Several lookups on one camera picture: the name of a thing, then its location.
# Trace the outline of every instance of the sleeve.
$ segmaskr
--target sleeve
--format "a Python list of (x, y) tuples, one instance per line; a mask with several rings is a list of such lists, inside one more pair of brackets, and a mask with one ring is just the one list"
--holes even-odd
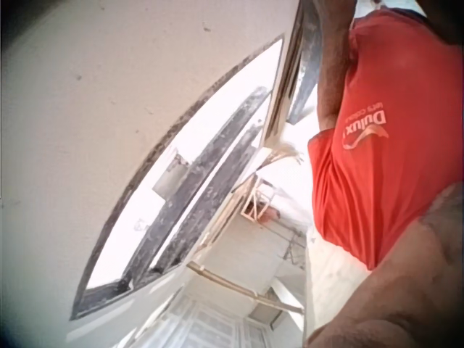
[(312, 168), (312, 208), (317, 219), (326, 205), (332, 170), (332, 139), (335, 128), (323, 130), (307, 145)]

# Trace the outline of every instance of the dark window frame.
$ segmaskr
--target dark window frame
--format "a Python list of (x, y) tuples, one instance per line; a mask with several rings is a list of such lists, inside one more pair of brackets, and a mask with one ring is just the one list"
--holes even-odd
[[(280, 35), (279, 37), (271, 41), (269, 44), (262, 47), (259, 51), (256, 51), (252, 55), (248, 56), (239, 65), (235, 66), (232, 70), (230, 70), (227, 74), (225, 74), (217, 83), (215, 83), (207, 92), (205, 92), (202, 95), (202, 97), (197, 103), (195, 103), (183, 116), (180, 117), (177, 123), (173, 127), (171, 127), (171, 129), (162, 138), (162, 140), (158, 143), (158, 145), (156, 145), (153, 148), (153, 150), (149, 153), (149, 156), (146, 158), (142, 166), (138, 169), (138, 171), (136, 172), (136, 174), (134, 175), (134, 177), (132, 178), (132, 180), (130, 181), (126, 189), (124, 190), (123, 195), (118, 200), (111, 215), (109, 216), (108, 220), (104, 224), (102, 232), (99, 236), (96, 246), (94, 247), (94, 250), (91, 253), (91, 256), (89, 257), (87, 266), (83, 272), (83, 276), (78, 285), (78, 290), (76, 291), (76, 296), (75, 296), (73, 306), (72, 306), (72, 313), (70, 317), (71, 320), (77, 320), (77, 319), (83, 318), (116, 301), (119, 301), (120, 299), (132, 294), (133, 292), (141, 289), (142, 287), (150, 284), (151, 282), (156, 281), (161, 276), (173, 271), (175, 268), (181, 265), (182, 262), (187, 258), (187, 256), (189, 255), (189, 252), (191, 251), (192, 247), (195, 245), (196, 241), (201, 236), (202, 231), (204, 229), (201, 230), (200, 232), (195, 231), (195, 236), (197, 237), (195, 237), (193, 241), (190, 240), (190, 243), (188, 244), (189, 246), (188, 248), (184, 248), (184, 249), (176, 248), (175, 252), (178, 252), (178, 255), (176, 254), (176, 256), (180, 257), (179, 262), (173, 262), (175, 260), (173, 260), (173, 258), (170, 257), (168, 262), (165, 261), (166, 268), (164, 268), (162, 272), (153, 273), (149, 271), (149, 266), (153, 260), (153, 257), (157, 254), (158, 249), (162, 246), (162, 242), (164, 242), (165, 237), (167, 237), (170, 233), (170, 230), (169, 230), (163, 239), (158, 239), (158, 241), (161, 241), (161, 244), (159, 244), (156, 250), (154, 250), (155, 249), (154, 247), (156, 246), (156, 244), (149, 242), (149, 237), (148, 237), (150, 230), (152, 231), (154, 230), (154, 228), (152, 228), (152, 226), (154, 226), (154, 223), (153, 223), (152, 226), (150, 226), (149, 230), (147, 231), (145, 237), (142, 238), (142, 241), (139, 244), (138, 249), (134, 253), (133, 258), (130, 260), (129, 265), (125, 269), (123, 277), (120, 280), (109, 283), (109, 284), (105, 284), (103, 286), (92, 288), (92, 289), (86, 288), (88, 281), (90, 280), (91, 274), (93, 273), (96, 262), (100, 254), (102, 253), (104, 245), (106, 244), (106, 241), (109, 235), (111, 234), (111, 231), (115, 223), (117, 222), (117, 219), (119, 218), (121, 212), (123, 211), (126, 204), (128, 203), (128, 200), (132, 196), (133, 192), (137, 189), (140, 182), (144, 179), (148, 171), (151, 169), (152, 165), (157, 161), (157, 159), (164, 152), (164, 150), (166, 150), (166, 148), (169, 146), (170, 142), (178, 134), (180, 129), (196, 114), (196, 112), (207, 102), (207, 100), (212, 95), (214, 95), (216, 91), (218, 91), (228, 80), (230, 80), (230, 78), (232, 78), (236, 73), (238, 73), (243, 67), (248, 65), (254, 58), (259, 56), (266, 49), (270, 48), (273, 44), (275, 44), (278, 41), (282, 41), (282, 49), (283, 49), (284, 37), (283, 35)], [(274, 86), (276, 85), (276, 79), (277, 79), (277, 73), (275, 74)], [(200, 179), (201, 183), (200, 185), (197, 186), (195, 190), (195, 194), (192, 196), (190, 201), (193, 198), (195, 198), (195, 195), (196, 193), (198, 193), (198, 190), (201, 187), (201, 185), (204, 183), (204, 180), (206, 180), (206, 178), (210, 175), (212, 170), (219, 163), (220, 159), (223, 158), (227, 149), (233, 143), (233, 140), (236, 139), (236, 137), (240, 134), (241, 130), (243, 130), (244, 126), (248, 123), (248, 121), (252, 118), (252, 116), (255, 114), (258, 108), (269, 97), (271, 93), (272, 91), (266, 91), (265, 88), (257, 88), (257, 90), (251, 96), (249, 96), (249, 98), (247, 98), (247, 100), (237, 109), (237, 111), (234, 112), (234, 114), (231, 116), (229, 121), (227, 121), (227, 123), (223, 126), (223, 128), (221, 128), (219, 134), (223, 135), (223, 133), (221, 132), (226, 132), (226, 134), (228, 134), (228, 137), (225, 137), (225, 142), (220, 143), (221, 151), (219, 152), (217, 149), (213, 149), (213, 151), (211, 149), (208, 149), (208, 146), (211, 143), (214, 143), (215, 140), (217, 140), (219, 136), (219, 134), (217, 134), (216, 137), (214, 137), (213, 140), (207, 145), (207, 148), (205, 148), (202, 154), (200, 154), (199, 158), (203, 155), (204, 152), (208, 150), (210, 152), (209, 156), (215, 157), (215, 161), (214, 161), (215, 164), (212, 167), (211, 166), (208, 167), (210, 168), (209, 170), (204, 171), (206, 176)], [(251, 143), (256, 138), (256, 136), (261, 131), (261, 129), (262, 129), (262, 126), (259, 126), (259, 127), (252, 126), (242, 136), (239, 143), (234, 147), (232, 152), (228, 155), (228, 159), (219, 168), (216, 176), (212, 179), (212, 182), (213, 181), (216, 182), (215, 178), (218, 176), (218, 173), (221, 170), (223, 170), (224, 167), (226, 167), (228, 169), (226, 171), (223, 170), (223, 172), (229, 174), (229, 176), (231, 177), (229, 178), (230, 180), (228, 180), (228, 178), (222, 178), (221, 187), (227, 188), (231, 186), (229, 188), (229, 191), (232, 189), (232, 185), (236, 182), (236, 180), (238, 180), (241, 174), (241, 171), (244, 170), (244, 168), (246, 167), (246, 165), (252, 158), (252, 155), (257, 150), (256, 148), (251, 146)], [(251, 136), (251, 134), (254, 134), (254, 135), (252, 139), (249, 140), (249, 137)], [(205, 192), (207, 192), (208, 190), (211, 190), (210, 185), (206, 188)], [(223, 199), (229, 193), (227, 191), (224, 194), (223, 193), (224, 191), (225, 189), (221, 191), (223, 195)], [(218, 202), (219, 201), (215, 202), (217, 204), (217, 208), (216, 206), (210, 208), (211, 209), (210, 219), (213, 218), (217, 209), (219, 209), (220, 203), (222, 201), (220, 201), (219, 203)], [(187, 216), (185, 220), (187, 220), (190, 215), (192, 215), (191, 212), (189, 213), (189, 215)]]

